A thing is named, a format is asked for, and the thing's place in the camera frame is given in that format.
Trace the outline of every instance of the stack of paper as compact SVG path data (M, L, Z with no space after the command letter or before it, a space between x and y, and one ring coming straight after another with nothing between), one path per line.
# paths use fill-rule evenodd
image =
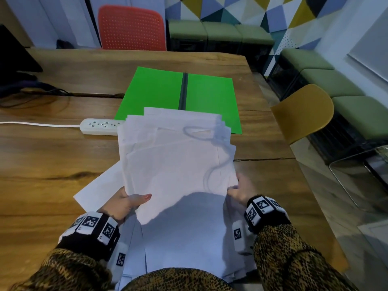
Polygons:
M244 208L226 198L237 185L230 134L220 115L149 107L118 128L120 162L75 199L90 211L123 184L129 195L153 195L123 225L129 251L119 289L168 267L201 269L227 282L255 268L233 244L232 223ZM107 193L109 180L115 184Z

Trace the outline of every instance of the chair seat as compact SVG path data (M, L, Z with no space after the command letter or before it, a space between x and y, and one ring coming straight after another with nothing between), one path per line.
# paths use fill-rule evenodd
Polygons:
M247 44L274 45L271 35L260 26L236 24L235 28L242 36L242 42Z
M316 84L318 87L325 90L331 98L365 95L359 87L336 70L304 69L300 74L310 84Z
M388 138L388 109L372 97L336 97L334 108L366 139Z
M315 51L283 49L281 55L286 58L299 72L306 68L334 69L330 63L328 63Z
M228 23L205 21L202 23L209 41L241 42L239 31Z
M207 40L208 34L200 21L169 20L168 29L173 39Z

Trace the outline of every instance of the leopard print sleeve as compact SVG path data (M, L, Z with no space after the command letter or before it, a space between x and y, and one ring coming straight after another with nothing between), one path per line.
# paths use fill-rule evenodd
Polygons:
M108 290L111 273L99 262L67 249L54 249L39 270L10 291Z
M265 290L357 290L292 225L264 226L253 248Z

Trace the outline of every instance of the power strip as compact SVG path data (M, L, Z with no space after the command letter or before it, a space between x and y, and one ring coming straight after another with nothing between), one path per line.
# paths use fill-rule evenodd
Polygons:
M86 118L80 124L80 130L85 135L117 136L117 126L124 120Z

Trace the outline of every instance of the green folder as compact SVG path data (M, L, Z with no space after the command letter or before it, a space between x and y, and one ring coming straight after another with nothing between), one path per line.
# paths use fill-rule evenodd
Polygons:
M143 115L144 107L221 114L232 133L242 133L231 78L138 67L114 119Z

